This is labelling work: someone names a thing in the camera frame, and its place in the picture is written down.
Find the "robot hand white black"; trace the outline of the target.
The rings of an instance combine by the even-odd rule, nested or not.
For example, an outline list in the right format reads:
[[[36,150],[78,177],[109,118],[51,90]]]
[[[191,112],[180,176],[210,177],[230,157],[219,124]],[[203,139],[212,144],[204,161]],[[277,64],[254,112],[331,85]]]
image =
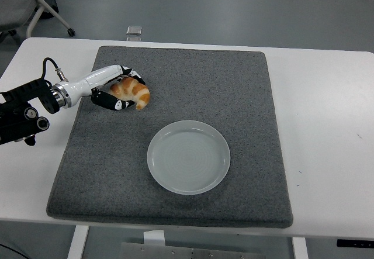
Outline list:
[[[150,91],[140,75],[121,65],[95,70],[77,82],[62,81],[55,84],[55,89],[56,95],[60,96],[58,103],[64,108],[74,106],[85,96],[110,110],[122,110],[132,105],[140,110],[150,101]]]

